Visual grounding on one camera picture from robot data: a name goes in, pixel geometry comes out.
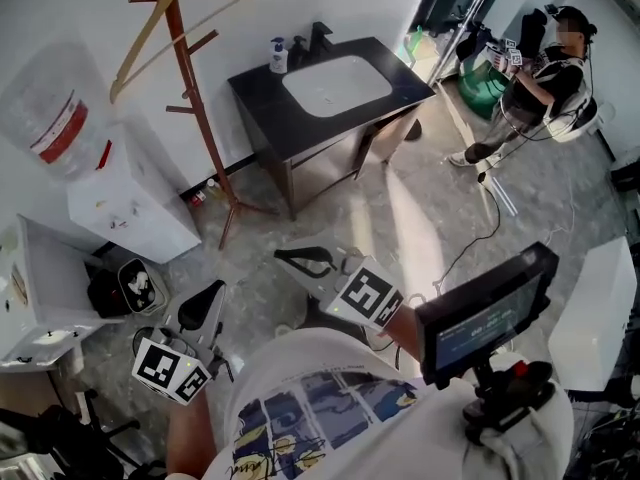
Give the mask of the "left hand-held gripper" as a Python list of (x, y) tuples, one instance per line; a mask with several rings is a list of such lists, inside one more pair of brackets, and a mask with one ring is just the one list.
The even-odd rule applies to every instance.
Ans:
[(148, 337), (138, 342), (132, 376), (182, 406), (191, 404), (224, 367), (234, 377), (217, 340), (223, 330), (226, 283), (216, 280), (176, 296)]

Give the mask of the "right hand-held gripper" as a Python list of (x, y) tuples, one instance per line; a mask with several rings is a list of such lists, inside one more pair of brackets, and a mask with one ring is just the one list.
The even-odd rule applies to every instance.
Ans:
[(340, 245), (277, 249), (278, 264), (318, 301), (319, 310), (346, 322), (383, 329), (404, 302), (392, 276), (371, 256)]

